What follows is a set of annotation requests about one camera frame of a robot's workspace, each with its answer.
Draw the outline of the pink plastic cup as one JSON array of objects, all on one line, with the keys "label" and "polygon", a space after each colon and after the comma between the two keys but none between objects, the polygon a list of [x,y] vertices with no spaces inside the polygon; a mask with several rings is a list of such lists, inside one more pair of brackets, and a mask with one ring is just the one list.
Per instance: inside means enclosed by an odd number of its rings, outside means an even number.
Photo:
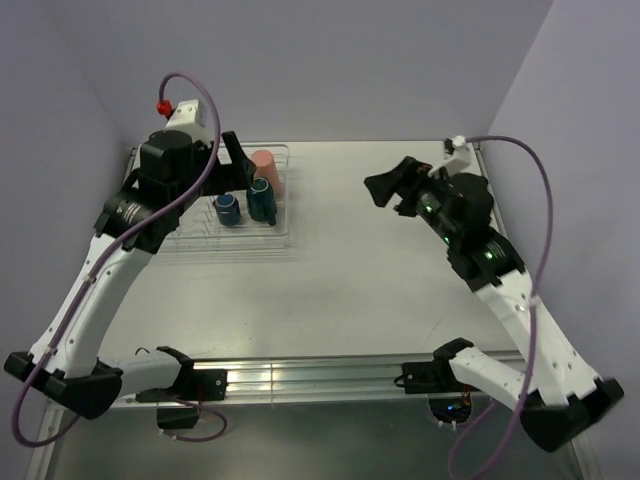
[{"label": "pink plastic cup", "polygon": [[256,150],[251,154],[251,161],[256,166],[254,178],[266,179],[274,191],[276,199],[282,196],[282,184],[275,164],[275,157],[269,150]]}]

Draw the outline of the dark green mug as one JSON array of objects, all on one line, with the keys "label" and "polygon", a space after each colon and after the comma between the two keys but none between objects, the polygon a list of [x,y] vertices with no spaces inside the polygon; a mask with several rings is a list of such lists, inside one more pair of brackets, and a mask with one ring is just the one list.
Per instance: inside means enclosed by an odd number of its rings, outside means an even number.
[{"label": "dark green mug", "polygon": [[277,205],[273,187],[266,178],[256,178],[246,191],[247,209],[252,220],[275,226]]}]

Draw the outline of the small black mug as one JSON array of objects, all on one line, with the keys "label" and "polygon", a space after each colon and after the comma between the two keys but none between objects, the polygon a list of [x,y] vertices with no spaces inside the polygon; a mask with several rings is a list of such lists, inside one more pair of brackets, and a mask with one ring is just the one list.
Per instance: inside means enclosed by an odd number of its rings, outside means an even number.
[{"label": "small black mug", "polygon": [[213,200],[218,221],[224,227],[235,227],[241,222],[241,210],[238,199],[231,193],[218,195]]}]

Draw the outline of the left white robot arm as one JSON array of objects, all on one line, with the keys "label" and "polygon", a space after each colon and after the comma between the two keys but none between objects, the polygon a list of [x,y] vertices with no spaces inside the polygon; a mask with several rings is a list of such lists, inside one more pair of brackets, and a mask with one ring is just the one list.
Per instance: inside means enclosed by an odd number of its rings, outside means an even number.
[{"label": "left white robot arm", "polygon": [[74,286],[46,332],[11,353],[5,371],[77,416],[93,420],[122,396],[151,390],[183,399],[195,386],[194,361],[161,346],[122,363],[99,349],[139,274],[200,198],[245,190],[255,172],[233,131],[202,141],[156,131],[137,151],[139,165],[105,202]]}]

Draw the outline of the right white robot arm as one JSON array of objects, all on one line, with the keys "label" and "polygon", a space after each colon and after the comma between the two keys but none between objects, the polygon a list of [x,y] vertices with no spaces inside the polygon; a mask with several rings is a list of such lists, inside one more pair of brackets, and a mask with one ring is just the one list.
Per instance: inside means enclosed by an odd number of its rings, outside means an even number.
[{"label": "right white robot arm", "polygon": [[512,244],[491,225],[494,198],[488,181],[468,172],[413,157],[369,176],[364,184],[374,204],[392,196],[395,211],[420,217],[444,241],[454,272],[503,324],[517,350],[533,363],[532,377],[457,338],[436,349],[427,362],[402,366],[408,394],[444,393],[472,387],[516,412],[529,438],[554,452],[597,423],[624,396],[619,382],[602,378],[577,352],[543,303]]}]

